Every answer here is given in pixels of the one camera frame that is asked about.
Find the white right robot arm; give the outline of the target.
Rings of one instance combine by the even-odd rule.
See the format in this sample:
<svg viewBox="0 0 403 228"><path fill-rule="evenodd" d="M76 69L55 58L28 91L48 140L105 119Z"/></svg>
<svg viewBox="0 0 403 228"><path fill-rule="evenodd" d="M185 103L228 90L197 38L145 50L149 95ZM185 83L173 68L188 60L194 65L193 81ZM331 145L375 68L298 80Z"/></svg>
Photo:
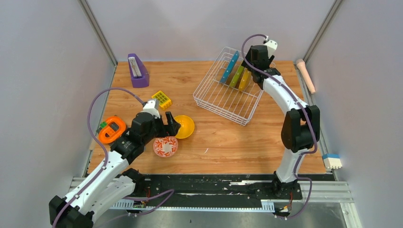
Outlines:
<svg viewBox="0 0 403 228"><path fill-rule="evenodd" d="M269 187L277 198L284 198L297 189L297 172L306 154L317 149L320 138L320 110L308 105L286 84L280 72L270 67L274 56L268 46L251 46L244 64L252 73L253 82L269 94L283 112L285 119L281 139L285 152L275 178Z"/></svg>

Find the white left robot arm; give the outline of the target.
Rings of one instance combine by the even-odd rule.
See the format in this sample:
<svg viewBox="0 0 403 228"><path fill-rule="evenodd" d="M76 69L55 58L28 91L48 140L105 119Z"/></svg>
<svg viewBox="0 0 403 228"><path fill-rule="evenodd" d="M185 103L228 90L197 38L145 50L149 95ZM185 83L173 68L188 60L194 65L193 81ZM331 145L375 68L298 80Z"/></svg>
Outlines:
<svg viewBox="0 0 403 228"><path fill-rule="evenodd" d="M145 192L144 176L128 166L155 138L176 136L181 125L170 112L162 116L139 112L131 127L113 141L111 150L97 168L64 197L49 202L50 223L54 228L91 228L112 205L132 194Z"/></svg>

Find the yellow ribbed bowl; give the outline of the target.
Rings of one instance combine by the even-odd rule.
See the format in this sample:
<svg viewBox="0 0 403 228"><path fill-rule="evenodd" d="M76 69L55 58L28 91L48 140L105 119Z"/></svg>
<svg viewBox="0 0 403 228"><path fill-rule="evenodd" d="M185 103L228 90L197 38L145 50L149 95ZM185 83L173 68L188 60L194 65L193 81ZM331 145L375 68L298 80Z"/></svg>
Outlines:
<svg viewBox="0 0 403 228"><path fill-rule="evenodd" d="M185 139L192 135L195 129L195 123L192 118L186 115L178 115L174 120L181 125L176 135L177 139Z"/></svg>

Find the blue dotted plate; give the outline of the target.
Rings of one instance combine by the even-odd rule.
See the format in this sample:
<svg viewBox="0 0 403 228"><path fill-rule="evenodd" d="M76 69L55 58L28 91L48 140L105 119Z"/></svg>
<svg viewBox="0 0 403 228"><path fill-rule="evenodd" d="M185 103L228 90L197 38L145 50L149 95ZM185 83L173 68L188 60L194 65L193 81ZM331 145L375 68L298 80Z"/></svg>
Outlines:
<svg viewBox="0 0 403 228"><path fill-rule="evenodd" d="M226 67L226 69L225 69L225 71L224 71L224 73L223 73L223 75L222 75L222 77L220 79L220 83L222 83L222 84L226 83L228 77L230 76L230 73L232 72L233 68L236 65L236 62L238 61L239 56L240 56L239 51L236 51L233 54L233 57L229 61L228 65L227 65L227 67Z"/></svg>

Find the white wire dish rack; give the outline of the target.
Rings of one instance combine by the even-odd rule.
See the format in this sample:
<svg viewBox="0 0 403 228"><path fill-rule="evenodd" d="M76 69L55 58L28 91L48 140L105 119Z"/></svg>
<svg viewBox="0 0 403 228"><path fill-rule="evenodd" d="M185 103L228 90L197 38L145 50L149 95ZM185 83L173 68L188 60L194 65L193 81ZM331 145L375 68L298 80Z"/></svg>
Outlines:
<svg viewBox="0 0 403 228"><path fill-rule="evenodd" d="M241 54L226 83L220 83L220 79L236 51L238 50L230 47L222 49L193 92L193 98L199 107L245 126L251 121L262 97L263 90L250 78L246 89L239 91L238 87L243 73L236 86L230 87L230 82L236 70L243 62Z"/></svg>

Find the white orange patterned bowl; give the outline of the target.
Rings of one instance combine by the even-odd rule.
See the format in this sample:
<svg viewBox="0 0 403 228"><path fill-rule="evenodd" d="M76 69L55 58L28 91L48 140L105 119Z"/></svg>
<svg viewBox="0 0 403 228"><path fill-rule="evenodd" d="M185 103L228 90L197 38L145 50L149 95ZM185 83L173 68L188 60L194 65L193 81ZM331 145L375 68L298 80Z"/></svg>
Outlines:
<svg viewBox="0 0 403 228"><path fill-rule="evenodd" d="M178 150L178 146L178 140L173 136L156 138L153 143L154 153L163 158L173 156Z"/></svg>

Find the green dotted plate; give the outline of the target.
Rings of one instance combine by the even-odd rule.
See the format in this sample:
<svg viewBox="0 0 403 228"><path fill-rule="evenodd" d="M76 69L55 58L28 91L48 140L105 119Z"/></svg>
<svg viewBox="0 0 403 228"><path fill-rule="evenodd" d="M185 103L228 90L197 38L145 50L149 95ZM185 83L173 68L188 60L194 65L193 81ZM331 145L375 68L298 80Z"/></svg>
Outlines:
<svg viewBox="0 0 403 228"><path fill-rule="evenodd" d="M235 87L236 86L236 84L238 83L239 78L240 78L241 74L243 73L244 69L245 69L245 67L242 66L242 65L240 65L238 67L238 69L236 70L236 72L235 72L235 74L234 74L234 76L233 76L233 78L232 78L232 80L230 82L230 87Z"/></svg>

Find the yellow dotted plate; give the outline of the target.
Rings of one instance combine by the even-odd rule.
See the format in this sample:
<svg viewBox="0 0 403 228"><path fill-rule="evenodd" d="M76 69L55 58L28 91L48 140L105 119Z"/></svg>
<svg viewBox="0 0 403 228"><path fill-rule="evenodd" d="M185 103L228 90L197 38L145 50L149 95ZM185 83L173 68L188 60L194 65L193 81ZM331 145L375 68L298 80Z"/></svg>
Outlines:
<svg viewBox="0 0 403 228"><path fill-rule="evenodd" d="M249 70L245 70L242 74L242 78L239 83L238 87L239 91L244 91L246 89L246 87L249 84L250 78L251 78L251 72Z"/></svg>

